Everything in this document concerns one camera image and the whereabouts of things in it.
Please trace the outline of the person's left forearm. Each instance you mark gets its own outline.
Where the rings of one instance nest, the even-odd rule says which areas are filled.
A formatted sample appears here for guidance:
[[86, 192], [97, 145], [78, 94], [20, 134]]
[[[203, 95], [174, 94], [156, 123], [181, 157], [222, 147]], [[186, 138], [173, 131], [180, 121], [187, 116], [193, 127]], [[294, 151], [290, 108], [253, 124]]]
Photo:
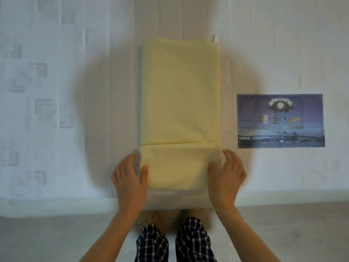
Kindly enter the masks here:
[[140, 210], [120, 210], [79, 262], [115, 262]]

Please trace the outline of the person's right forearm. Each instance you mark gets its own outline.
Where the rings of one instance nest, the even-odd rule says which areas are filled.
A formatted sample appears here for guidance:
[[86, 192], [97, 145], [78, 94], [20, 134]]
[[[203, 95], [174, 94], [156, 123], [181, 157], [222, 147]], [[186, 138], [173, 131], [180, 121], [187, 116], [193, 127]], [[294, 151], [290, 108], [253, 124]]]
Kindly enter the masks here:
[[235, 206], [214, 210], [226, 229], [241, 262], [280, 262], [262, 239], [251, 229]]

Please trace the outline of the dark plaid trousers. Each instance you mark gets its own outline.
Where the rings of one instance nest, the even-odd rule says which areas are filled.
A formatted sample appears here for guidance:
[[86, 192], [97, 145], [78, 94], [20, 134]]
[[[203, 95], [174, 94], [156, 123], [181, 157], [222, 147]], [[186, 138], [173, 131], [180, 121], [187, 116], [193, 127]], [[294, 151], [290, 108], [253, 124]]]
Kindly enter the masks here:
[[[134, 262], [169, 262], [169, 242], [153, 223], [142, 226]], [[177, 262], [217, 262], [201, 220], [186, 218], [175, 238]]]

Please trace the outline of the person's left hand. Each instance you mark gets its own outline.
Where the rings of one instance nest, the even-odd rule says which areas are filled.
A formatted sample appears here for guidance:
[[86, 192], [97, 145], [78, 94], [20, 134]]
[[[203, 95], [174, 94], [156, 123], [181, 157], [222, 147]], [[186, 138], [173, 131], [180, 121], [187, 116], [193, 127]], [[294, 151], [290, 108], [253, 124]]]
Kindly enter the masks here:
[[111, 180], [116, 188], [119, 210], [142, 211], [148, 187], [140, 184], [140, 175], [135, 172], [137, 153], [127, 155], [115, 168]]

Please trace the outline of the white patterned mattress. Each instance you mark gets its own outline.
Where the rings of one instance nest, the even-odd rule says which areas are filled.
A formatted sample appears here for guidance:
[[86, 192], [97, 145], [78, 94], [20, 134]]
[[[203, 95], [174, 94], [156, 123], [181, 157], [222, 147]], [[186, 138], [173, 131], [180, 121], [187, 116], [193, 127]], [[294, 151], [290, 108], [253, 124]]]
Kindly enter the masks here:
[[[0, 216], [117, 208], [139, 146], [141, 46], [222, 48], [221, 143], [238, 206], [349, 201], [349, 0], [0, 0]], [[238, 94], [322, 94], [324, 148], [241, 149]]]

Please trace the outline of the person's right hand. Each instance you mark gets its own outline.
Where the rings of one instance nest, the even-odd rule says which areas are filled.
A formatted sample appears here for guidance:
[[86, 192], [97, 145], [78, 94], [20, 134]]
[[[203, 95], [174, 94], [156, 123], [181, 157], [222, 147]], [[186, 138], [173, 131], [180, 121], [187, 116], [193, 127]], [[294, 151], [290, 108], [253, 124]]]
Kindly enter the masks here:
[[234, 206], [238, 191], [247, 177], [242, 160], [229, 150], [223, 150], [225, 162], [219, 166], [215, 182], [208, 185], [210, 201], [214, 207]]

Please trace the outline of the tan slipper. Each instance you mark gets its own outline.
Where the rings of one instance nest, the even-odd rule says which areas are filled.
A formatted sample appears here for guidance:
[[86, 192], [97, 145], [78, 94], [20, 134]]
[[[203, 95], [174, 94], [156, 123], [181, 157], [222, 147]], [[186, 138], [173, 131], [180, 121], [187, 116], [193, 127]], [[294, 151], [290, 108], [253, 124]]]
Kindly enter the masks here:
[[183, 210], [182, 222], [180, 228], [187, 230], [204, 230], [202, 223], [205, 215], [205, 209], [185, 209]]
[[142, 228], [148, 225], [154, 225], [160, 230], [162, 234], [166, 233], [166, 227], [164, 226], [159, 211], [142, 211], [137, 221]]

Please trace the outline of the pale yellow towel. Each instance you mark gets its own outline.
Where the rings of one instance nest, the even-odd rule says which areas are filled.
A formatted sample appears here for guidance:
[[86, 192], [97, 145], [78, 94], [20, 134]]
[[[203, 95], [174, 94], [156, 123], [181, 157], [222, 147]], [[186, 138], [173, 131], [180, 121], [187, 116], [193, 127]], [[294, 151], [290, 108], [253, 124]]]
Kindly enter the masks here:
[[152, 190], [203, 190], [221, 164], [220, 43], [155, 38], [142, 46], [140, 166]]

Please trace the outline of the blue rectangular mattress label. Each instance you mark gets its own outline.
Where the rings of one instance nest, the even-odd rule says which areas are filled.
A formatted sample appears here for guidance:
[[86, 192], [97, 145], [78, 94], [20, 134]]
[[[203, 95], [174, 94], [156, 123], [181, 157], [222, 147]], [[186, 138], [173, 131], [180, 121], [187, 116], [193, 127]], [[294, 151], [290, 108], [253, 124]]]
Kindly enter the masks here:
[[238, 148], [325, 147], [323, 108], [322, 94], [238, 94]]

